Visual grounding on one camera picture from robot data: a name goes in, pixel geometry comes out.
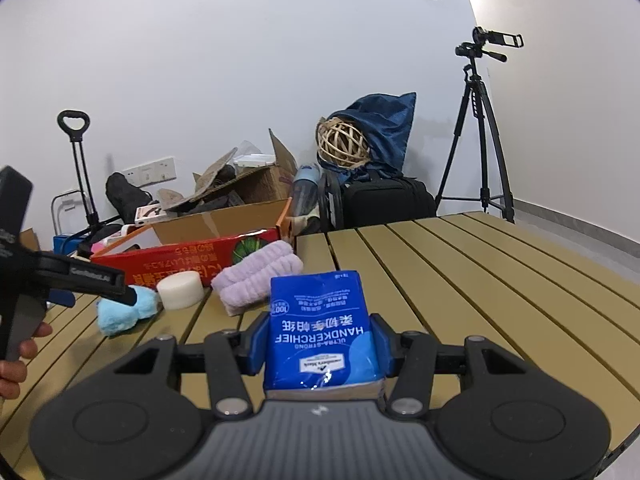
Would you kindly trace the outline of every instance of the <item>wall switch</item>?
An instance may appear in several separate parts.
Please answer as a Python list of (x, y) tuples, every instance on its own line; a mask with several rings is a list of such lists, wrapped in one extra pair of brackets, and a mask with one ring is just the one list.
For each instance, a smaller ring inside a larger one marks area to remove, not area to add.
[(146, 186), (156, 182), (156, 165), (154, 163), (139, 166), (138, 173), (140, 174), (139, 186)]
[(129, 168), (124, 170), (122, 174), (127, 182), (137, 187), (173, 180), (176, 178), (174, 158), (170, 156), (142, 166)]
[(167, 180), (173, 180), (175, 175), (175, 163), (174, 158), (164, 158), (154, 163), (156, 165), (156, 181), (165, 182)]

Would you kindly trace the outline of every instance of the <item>human hand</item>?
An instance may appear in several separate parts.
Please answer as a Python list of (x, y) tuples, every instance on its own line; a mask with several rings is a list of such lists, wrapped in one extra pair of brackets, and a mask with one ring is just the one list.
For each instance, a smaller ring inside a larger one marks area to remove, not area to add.
[[(53, 329), (50, 324), (40, 323), (34, 337), (50, 335)], [(38, 354), (38, 346), (33, 339), (20, 343), (20, 356), (25, 359), (33, 359)], [(27, 365), (20, 360), (0, 361), (0, 397), (4, 399), (17, 399), (20, 396), (20, 385), (27, 378)]]

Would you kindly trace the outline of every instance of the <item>light blue plush toy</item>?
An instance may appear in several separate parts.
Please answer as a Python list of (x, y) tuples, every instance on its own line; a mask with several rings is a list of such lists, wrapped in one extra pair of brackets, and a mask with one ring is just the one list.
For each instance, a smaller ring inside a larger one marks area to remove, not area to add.
[(146, 286), (131, 285), (138, 295), (134, 306), (100, 298), (98, 328), (104, 335), (116, 335), (133, 327), (139, 319), (152, 317), (158, 311), (158, 293)]

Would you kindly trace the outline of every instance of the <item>lavender fuzzy towel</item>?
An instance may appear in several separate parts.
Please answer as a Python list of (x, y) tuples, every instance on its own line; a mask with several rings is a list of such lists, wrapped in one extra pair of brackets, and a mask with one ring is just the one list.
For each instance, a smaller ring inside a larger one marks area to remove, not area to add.
[(271, 293), (271, 279), (302, 273), (302, 260), (286, 242), (279, 240), (249, 254), (241, 262), (223, 269), (211, 280), (230, 316), (242, 314)]

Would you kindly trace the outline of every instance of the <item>blue cloth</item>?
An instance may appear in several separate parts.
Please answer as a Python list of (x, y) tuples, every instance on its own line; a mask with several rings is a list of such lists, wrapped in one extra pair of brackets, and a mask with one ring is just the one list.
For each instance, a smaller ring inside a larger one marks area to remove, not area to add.
[(329, 116), (353, 121), (369, 143), (371, 160), (367, 164), (347, 170), (318, 157), (323, 168), (338, 174), (338, 181), (369, 180), (367, 170), (377, 171), (382, 178), (402, 174), (409, 133), (414, 122), (415, 92), (394, 96), (370, 94), (361, 97), (345, 110)]
[(138, 295), (133, 306), (101, 298), (98, 301), (98, 328), (103, 335), (116, 335), (132, 328), (139, 319), (158, 311), (158, 293), (146, 286), (131, 285)]

